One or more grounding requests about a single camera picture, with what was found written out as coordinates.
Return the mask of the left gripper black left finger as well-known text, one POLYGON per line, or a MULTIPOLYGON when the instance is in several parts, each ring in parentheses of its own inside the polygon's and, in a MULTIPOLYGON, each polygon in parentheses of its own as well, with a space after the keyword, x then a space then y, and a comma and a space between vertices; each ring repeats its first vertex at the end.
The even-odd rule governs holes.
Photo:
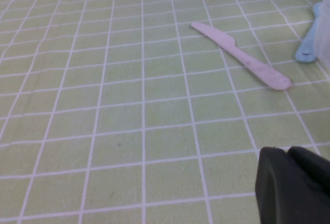
POLYGON ((261 223, 329 223, 329 195, 288 151, 260 150, 255 195, 261 223))

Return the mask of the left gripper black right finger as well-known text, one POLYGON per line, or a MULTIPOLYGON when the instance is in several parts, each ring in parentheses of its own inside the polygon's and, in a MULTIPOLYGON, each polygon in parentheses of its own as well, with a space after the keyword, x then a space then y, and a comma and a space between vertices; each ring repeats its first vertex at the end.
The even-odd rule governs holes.
POLYGON ((288 154, 296 164, 329 195, 329 160, 304 148, 293 146, 288 154))

